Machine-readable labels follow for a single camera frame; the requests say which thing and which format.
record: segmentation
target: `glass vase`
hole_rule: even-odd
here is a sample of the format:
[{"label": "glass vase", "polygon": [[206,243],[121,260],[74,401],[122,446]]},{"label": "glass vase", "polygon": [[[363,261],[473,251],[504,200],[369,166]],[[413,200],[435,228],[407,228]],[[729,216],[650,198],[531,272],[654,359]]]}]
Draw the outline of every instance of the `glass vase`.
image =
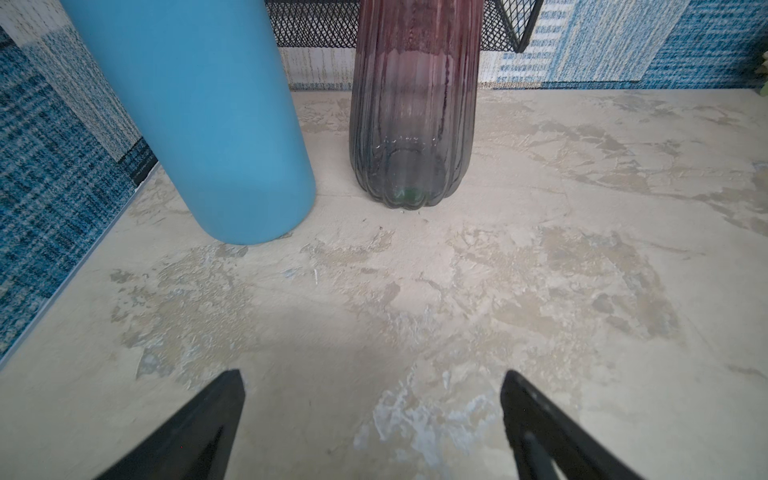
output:
[{"label": "glass vase", "polygon": [[362,0],[349,153],[391,208],[436,205],[464,177],[475,128],[483,0]]}]

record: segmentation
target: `ribbed glass vase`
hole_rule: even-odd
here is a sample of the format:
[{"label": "ribbed glass vase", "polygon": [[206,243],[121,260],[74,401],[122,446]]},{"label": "ribbed glass vase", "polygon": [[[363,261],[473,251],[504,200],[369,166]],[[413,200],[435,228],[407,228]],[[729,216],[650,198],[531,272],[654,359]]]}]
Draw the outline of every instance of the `ribbed glass vase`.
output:
[{"label": "ribbed glass vase", "polygon": [[349,152],[360,186],[415,210],[452,194],[475,128],[483,0],[362,0]]}]

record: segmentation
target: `black wire mesh basket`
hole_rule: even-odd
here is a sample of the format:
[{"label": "black wire mesh basket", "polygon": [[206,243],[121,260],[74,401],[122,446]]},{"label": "black wire mesh basket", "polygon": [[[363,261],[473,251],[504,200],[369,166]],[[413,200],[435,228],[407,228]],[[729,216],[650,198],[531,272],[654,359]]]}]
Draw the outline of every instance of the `black wire mesh basket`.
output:
[{"label": "black wire mesh basket", "polygon": [[[485,0],[482,50],[522,53],[544,0]],[[355,48],[359,0],[266,0],[279,47]]]}]

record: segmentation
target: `striped fabric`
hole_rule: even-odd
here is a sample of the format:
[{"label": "striped fabric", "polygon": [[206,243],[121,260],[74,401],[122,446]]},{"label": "striped fabric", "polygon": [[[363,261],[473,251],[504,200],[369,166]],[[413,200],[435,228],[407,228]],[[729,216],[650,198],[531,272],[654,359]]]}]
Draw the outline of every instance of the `striped fabric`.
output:
[{"label": "striped fabric", "polygon": [[768,0],[690,0],[637,88],[751,88],[768,50]]},{"label": "striped fabric", "polygon": [[20,47],[115,161],[139,140],[139,130],[72,25]]},{"label": "striped fabric", "polygon": [[140,137],[115,161],[42,70],[0,29],[0,358],[157,162]]},{"label": "striped fabric", "polygon": [[547,81],[639,81],[688,0],[580,0]]},{"label": "striped fabric", "polygon": [[531,43],[520,54],[504,53],[498,63],[494,88],[519,84],[537,88],[547,79],[568,21],[578,0],[545,0],[531,36]]}]

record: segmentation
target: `blue carpet panel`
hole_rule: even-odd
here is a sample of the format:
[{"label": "blue carpet panel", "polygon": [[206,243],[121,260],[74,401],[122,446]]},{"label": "blue carpet panel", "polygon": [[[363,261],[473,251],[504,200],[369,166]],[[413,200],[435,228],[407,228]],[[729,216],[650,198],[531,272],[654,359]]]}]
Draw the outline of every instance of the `blue carpet panel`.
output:
[{"label": "blue carpet panel", "polygon": [[546,81],[638,81],[689,0],[580,0]]},{"label": "blue carpet panel", "polygon": [[541,88],[754,88],[765,82],[755,69],[766,50],[768,0],[690,0],[639,81],[606,81],[597,72],[599,81]]},{"label": "blue carpet panel", "polygon": [[141,134],[71,25],[19,45],[115,161]]},{"label": "blue carpet panel", "polygon": [[499,86],[528,84],[537,88],[546,80],[576,3],[578,0],[545,0],[528,48],[523,53],[503,54],[496,76]]},{"label": "blue carpet panel", "polygon": [[0,29],[0,357],[156,160],[116,162]]}]

